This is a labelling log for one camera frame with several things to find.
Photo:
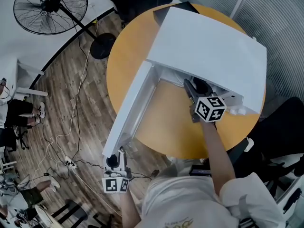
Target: fan grille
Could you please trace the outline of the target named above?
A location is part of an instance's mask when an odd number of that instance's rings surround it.
[[[54,35],[73,28],[76,24],[60,9],[58,12],[46,12],[41,8],[45,0],[15,0],[14,16],[25,30],[40,34]],[[87,9],[87,0],[61,0],[79,21],[82,20]]]

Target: wooden floor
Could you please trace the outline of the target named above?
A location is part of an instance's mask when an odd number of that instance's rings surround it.
[[[98,22],[98,34],[104,32],[113,33],[115,36],[121,31],[121,21],[114,13],[106,16]],[[92,39],[85,33],[80,37],[81,47],[87,53]],[[77,117],[72,121],[72,131],[69,136],[58,137],[58,144],[62,151],[57,147],[55,140],[60,134],[68,134],[73,106],[76,102],[77,91],[80,83],[80,77],[84,69],[85,56],[78,46],[78,40],[74,40],[49,66],[45,75],[41,77],[35,85],[35,89],[48,91],[48,97],[31,96],[29,102],[38,106],[40,101],[46,104],[46,118],[43,119],[43,125],[39,124],[33,129],[29,129],[25,142],[30,146],[29,150],[18,149],[10,155],[10,159],[17,160],[17,169],[22,179],[27,174],[34,176],[39,162],[45,157],[48,143],[43,134],[49,140],[52,137],[53,144],[49,146],[48,153],[51,158],[60,161],[55,154],[64,160],[65,155],[72,157],[77,151],[79,132],[77,128]],[[106,87],[106,67],[107,59],[95,60],[91,56],[88,58],[88,75],[83,83],[79,93],[77,109],[79,113],[80,125],[80,149],[74,160],[83,160],[93,164],[102,165],[102,150],[106,139],[115,120],[116,114],[111,106]],[[133,172],[142,173],[150,176],[153,170],[163,170],[166,167],[166,157],[162,156],[144,146],[137,140],[133,141],[126,148],[128,166]],[[50,167],[56,170],[55,161],[46,155],[41,163],[36,177],[42,176]],[[66,199],[72,199],[75,202],[82,203],[82,207],[87,212],[89,219],[80,224],[81,227],[87,225],[99,226],[94,220],[93,215],[99,213],[99,218],[106,222],[110,213],[114,214],[113,227],[121,224],[121,217],[112,211],[109,204],[115,211],[120,213],[118,195],[109,195],[103,193],[101,178],[103,170],[96,166],[77,162],[77,174],[104,200],[102,201],[93,193],[72,171],[67,173],[67,168],[58,163],[59,173],[67,179],[59,178],[52,170],[51,173],[60,183],[61,188],[54,193],[46,190],[42,193],[45,205],[49,212],[53,213],[62,207]],[[42,177],[34,180],[31,187],[40,181],[46,180]],[[145,191],[149,184],[147,178],[134,179],[130,185],[135,202],[140,206]],[[63,223],[64,227],[70,227],[75,219]]]

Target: power strip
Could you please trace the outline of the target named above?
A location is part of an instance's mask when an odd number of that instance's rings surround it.
[[[65,157],[66,165],[69,169],[76,169],[77,165],[75,162],[72,161],[72,159],[68,156]]]

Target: round table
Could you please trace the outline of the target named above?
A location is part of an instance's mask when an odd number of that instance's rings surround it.
[[[125,95],[143,60],[147,58],[159,26],[151,9],[132,20],[119,34],[107,65],[107,87],[114,110],[118,113]],[[218,20],[245,34],[245,31],[226,15],[198,4],[200,14]],[[190,99],[184,88],[160,81],[135,137],[151,149],[184,159],[208,156],[204,134],[199,123],[192,123]],[[225,113],[217,122],[218,133],[226,150],[241,142],[255,126],[259,114],[231,115]]]

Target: fan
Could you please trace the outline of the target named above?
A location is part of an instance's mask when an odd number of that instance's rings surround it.
[[[80,21],[87,9],[87,0],[15,0],[14,16],[25,30],[39,35],[55,35],[78,24],[93,39],[91,55],[102,59],[110,55],[116,37],[104,33],[96,37]]]

